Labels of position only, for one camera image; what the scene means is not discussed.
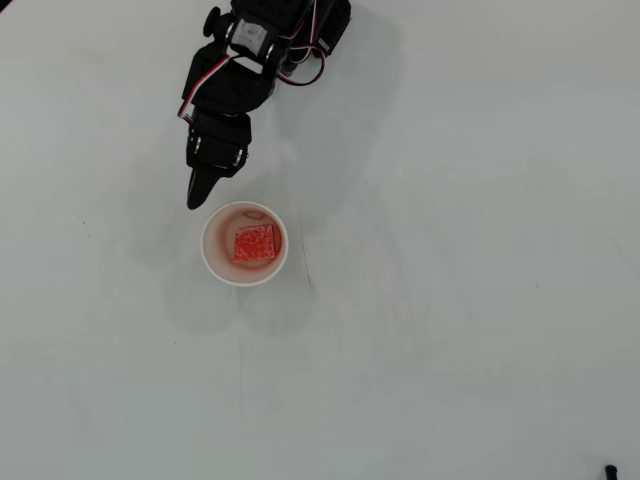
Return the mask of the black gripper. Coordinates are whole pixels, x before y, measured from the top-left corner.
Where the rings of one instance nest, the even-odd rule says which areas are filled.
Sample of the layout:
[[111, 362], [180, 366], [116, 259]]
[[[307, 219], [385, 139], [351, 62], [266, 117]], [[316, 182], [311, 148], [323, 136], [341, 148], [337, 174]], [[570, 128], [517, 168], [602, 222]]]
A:
[[189, 124], [189, 210], [198, 209], [223, 178], [246, 163], [249, 113], [271, 95], [286, 56], [278, 28], [239, 6], [225, 14], [213, 8], [203, 35], [210, 42], [193, 57], [178, 111]]

